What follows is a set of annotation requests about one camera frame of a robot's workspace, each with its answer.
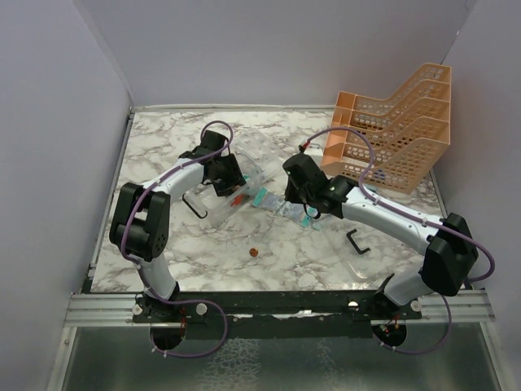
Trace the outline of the clear plastic medicine box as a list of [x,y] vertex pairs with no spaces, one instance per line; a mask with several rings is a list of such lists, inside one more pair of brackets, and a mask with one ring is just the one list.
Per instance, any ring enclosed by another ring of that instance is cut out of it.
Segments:
[[203,162],[203,181],[182,195],[183,203],[213,227],[238,212],[261,186],[261,155],[240,143]]

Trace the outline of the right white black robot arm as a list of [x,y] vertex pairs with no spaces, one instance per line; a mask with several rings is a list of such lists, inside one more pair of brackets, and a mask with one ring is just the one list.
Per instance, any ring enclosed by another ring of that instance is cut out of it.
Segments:
[[384,206],[375,193],[363,192],[351,178],[328,178],[304,153],[290,157],[282,167],[288,177],[286,201],[312,207],[318,215],[371,226],[423,257],[419,268],[393,273],[382,282],[371,300],[380,317],[391,319],[410,301],[433,292],[457,295],[478,258],[463,217],[418,213],[394,202]]

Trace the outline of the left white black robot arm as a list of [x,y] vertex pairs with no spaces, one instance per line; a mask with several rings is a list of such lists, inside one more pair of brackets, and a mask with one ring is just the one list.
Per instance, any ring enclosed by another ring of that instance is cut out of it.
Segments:
[[172,203],[199,185],[227,197],[246,184],[230,151],[233,130],[229,133],[225,136],[205,126],[200,144],[183,152],[171,169],[143,184],[127,182],[120,189],[109,239],[136,266],[145,294],[154,298],[151,311],[162,321],[175,319],[180,310],[179,285],[164,256]]

